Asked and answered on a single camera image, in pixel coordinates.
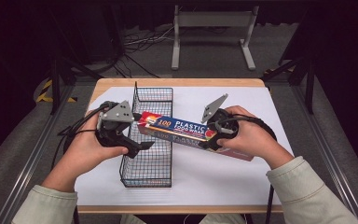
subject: sleeve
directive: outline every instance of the sleeve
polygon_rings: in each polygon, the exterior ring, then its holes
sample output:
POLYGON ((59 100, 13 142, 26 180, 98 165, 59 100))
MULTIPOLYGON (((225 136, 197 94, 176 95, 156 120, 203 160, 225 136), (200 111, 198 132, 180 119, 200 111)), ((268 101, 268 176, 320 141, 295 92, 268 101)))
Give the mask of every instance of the sleeve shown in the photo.
POLYGON ((76 203, 76 192, 59 192, 36 185, 29 192, 12 223, 70 224, 76 203))
POLYGON ((282 202, 286 223, 358 223, 302 157, 268 171, 267 177, 282 202))

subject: hand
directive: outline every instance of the hand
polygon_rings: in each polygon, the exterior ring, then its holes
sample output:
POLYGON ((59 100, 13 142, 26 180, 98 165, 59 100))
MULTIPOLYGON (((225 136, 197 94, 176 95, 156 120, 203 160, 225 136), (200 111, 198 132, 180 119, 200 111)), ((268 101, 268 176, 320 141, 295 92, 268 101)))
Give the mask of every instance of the hand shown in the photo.
MULTIPOLYGON (((80 130, 95 130, 98 114, 91 117, 80 130)), ((95 132, 78 133, 60 161, 42 183, 43 187, 73 192, 76 179, 102 161, 127 154, 126 147, 102 147, 95 132)))
MULTIPOLYGON (((226 111, 231 115, 242 114, 255 118, 255 115, 238 105, 228 107, 226 111)), ((238 124, 240 129, 237 136, 232 139, 219 139, 217 144, 252 156, 261 157, 271 169, 275 169, 293 159, 293 156, 286 149, 257 124, 246 120, 239 120, 238 124)))

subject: person's left hand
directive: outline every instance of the person's left hand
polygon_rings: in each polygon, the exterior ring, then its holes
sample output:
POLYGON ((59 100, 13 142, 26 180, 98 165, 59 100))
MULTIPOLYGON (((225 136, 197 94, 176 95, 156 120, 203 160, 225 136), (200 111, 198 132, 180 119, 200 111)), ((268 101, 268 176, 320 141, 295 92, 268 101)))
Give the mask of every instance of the person's left hand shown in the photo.
POLYGON ((95 136, 98 114, 92 116, 80 130, 60 161, 42 183, 43 187, 62 192, 74 191, 76 179, 102 161, 127 154, 126 147, 102 147, 95 136))

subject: white paper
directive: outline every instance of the white paper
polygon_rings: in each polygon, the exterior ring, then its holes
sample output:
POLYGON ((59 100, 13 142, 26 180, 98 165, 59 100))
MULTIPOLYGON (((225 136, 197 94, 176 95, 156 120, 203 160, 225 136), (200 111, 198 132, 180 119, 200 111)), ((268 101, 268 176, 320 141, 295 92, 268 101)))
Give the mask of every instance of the white paper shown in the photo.
MULTIPOLYGON (((279 143, 293 154, 267 88, 173 87, 173 117, 200 123, 204 107, 223 94, 222 108, 241 105, 264 120, 279 143)), ((132 104, 132 87, 114 87, 89 109, 104 101, 132 104)), ((173 144, 172 187, 126 189, 120 182, 121 157, 102 162, 76 181, 78 205, 265 205, 269 170, 265 161, 242 161, 202 149, 173 144)), ((273 204, 281 204, 275 195, 273 204)))

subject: wire basket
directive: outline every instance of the wire basket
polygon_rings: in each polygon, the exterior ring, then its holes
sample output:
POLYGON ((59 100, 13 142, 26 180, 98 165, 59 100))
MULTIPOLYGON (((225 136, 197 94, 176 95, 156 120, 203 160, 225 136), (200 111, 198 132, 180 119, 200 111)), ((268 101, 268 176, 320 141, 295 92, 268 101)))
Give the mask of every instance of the wire basket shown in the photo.
MULTIPOLYGON (((132 112, 144 111, 172 117, 172 88, 138 88, 135 83, 132 112)), ((131 159, 123 157, 120 164, 121 182, 126 188, 170 188, 172 186, 172 142, 140 134, 137 122, 129 130, 135 142, 155 142, 131 159)))

